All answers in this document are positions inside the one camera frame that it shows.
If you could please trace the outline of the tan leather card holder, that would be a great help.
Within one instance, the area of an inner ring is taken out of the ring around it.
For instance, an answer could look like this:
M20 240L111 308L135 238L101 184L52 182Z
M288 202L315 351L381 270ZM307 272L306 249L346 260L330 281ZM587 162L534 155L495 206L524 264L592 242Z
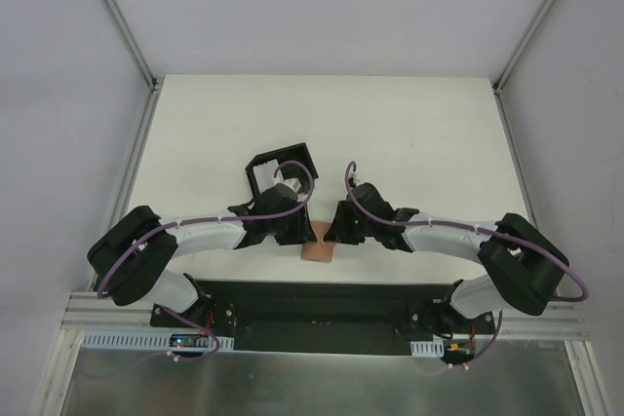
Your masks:
M306 243L302 247L300 258L305 261L331 263L335 243L325 241L325 235L330 230L331 225L329 222L313 220L311 227L316 236L316 241Z

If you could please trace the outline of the black card tray box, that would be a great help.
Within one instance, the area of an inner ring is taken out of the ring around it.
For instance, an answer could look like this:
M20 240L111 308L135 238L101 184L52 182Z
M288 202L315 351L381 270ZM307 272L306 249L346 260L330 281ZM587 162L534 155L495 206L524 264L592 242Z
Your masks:
M294 179L298 194L307 194L309 180L319 177L305 142L255 155L246 165L245 173L253 194L258 197L275 182Z

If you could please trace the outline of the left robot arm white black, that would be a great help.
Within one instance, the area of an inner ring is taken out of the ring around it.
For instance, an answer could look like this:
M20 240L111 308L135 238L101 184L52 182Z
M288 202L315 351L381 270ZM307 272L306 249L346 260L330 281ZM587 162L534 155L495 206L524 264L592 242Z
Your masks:
M272 237L280 246L317 240L307 207L279 183L253 201L195 218L160 216L149 206L133 208L88 251L97 296L128 306L148 296L172 309L183 326L199 325L206 304L192 281L167 268L171 260L206 250L236 250Z

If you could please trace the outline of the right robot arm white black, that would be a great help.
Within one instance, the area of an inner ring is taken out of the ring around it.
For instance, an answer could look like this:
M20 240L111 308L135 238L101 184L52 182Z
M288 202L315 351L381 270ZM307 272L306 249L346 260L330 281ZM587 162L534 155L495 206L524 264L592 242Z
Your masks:
M337 204L324 240L356 246L373 238L390 250L439 253L483 266L484 275L455 282L443 300L439 321L449 332L461 332L489 311L513 308L541 315L564 277L544 253L567 266L565 256L516 213L466 228L463 224L416 208L392 208L372 184L363 183L352 186Z

